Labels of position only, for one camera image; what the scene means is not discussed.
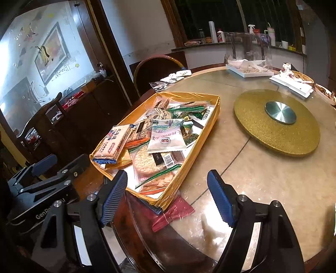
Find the round dining table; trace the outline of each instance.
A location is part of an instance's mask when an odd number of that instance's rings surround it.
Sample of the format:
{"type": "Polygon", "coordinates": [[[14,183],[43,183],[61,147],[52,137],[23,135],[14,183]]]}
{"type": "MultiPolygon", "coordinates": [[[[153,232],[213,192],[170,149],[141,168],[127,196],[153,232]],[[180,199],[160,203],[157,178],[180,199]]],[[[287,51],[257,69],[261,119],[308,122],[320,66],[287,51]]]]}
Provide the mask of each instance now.
{"type": "MultiPolygon", "coordinates": [[[[215,169],[225,183],[252,201],[283,205],[296,233],[303,260],[322,251],[333,240],[336,202],[336,110],[314,91],[307,99],[275,84],[269,77],[243,78],[224,67],[197,72],[171,86],[172,92],[220,96],[220,114],[183,181],[179,194],[195,210],[154,232],[155,217],[126,192],[114,219],[114,232],[138,272],[212,272],[228,242],[232,228],[223,222],[207,186],[207,173],[215,169]],[[263,146],[239,124],[234,102],[249,90],[281,92],[302,103],[315,117],[321,138],[316,150],[304,157],[283,155],[263,146]]],[[[93,166],[86,181],[75,184],[81,197],[101,183],[93,166]]],[[[251,267],[260,223],[254,224],[243,270],[251,267]]]]}

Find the cup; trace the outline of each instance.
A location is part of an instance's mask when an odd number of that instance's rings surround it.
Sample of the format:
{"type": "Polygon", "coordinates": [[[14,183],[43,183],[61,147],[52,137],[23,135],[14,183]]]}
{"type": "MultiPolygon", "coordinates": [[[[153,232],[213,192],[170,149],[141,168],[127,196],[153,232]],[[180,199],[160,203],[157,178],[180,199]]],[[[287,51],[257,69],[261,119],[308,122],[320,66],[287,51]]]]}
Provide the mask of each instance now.
{"type": "Polygon", "coordinates": [[[282,48],[288,49],[288,42],[286,41],[281,41],[282,42],[282,48]]]}
{"type": "Polygon", "coordinates": [[[264,33],[267,34],[268,32],[269,38],[271,40],[271,46],[276,46],[275,45],[275,31],[274,28],[267,28],[267,30],[264,30],[264,33]]]}

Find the clear plastic box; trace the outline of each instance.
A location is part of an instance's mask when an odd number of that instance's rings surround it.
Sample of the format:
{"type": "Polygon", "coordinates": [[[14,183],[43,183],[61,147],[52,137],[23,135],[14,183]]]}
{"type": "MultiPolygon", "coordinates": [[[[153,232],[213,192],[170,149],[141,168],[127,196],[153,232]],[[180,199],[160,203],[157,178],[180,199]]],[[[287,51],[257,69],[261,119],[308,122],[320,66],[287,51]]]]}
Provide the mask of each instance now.
{"type": "Polygon", "coordinates": [[[268,34],[225,32],[228,43],[226,67],[240,76],[273,76],[272,53],[268,34]]]}

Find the glass table top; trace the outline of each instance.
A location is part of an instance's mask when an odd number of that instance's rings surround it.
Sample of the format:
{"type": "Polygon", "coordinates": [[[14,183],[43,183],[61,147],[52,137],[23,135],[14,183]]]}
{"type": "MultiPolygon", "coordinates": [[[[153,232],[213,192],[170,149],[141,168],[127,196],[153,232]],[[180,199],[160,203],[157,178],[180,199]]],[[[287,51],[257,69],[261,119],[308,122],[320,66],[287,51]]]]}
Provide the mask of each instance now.
{"type": "MultiPolygon", "coordinates": [[[[223,253],[232,228],[222,221],[208,190],[206,176],[211,169],[252,201],[270,204],[279,200],[293,225],[304,261],[331,241],[336,202],[336,171],[332,167],[336,159],[336,111],[331,105],[315,92],[304,101],[268,77],[244,79],[227,70],[185,79],[169,91],[218,94],[221,106],[219,118],[179,190],[194,213],[155,233],[151,226],[158,216],[131,194],[126,195],[136,232],[161,269],[212,272],[223,253]],[[253,89],[281,92],[308,108],[321,131],[319,146],[312,154],[285,156],[245,133],[235,120],[233,104],[241,93],[253,89]]],[[[251,267],[259,229],[260,223],[255,223],[243,270],[251,267]]]]}

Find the red packet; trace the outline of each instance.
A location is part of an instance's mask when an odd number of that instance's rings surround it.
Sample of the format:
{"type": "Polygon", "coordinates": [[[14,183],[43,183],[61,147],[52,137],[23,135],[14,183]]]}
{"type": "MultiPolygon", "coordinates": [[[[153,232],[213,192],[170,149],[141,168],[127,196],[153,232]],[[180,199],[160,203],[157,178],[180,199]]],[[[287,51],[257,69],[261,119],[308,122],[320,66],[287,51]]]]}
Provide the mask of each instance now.
{"type": "Polygon", "coordinates": [[[187,217],[194,211],[194,208],[179,195],[164,214],[154,219],[152,230],[157,232],[175,219],[187,217]]]}

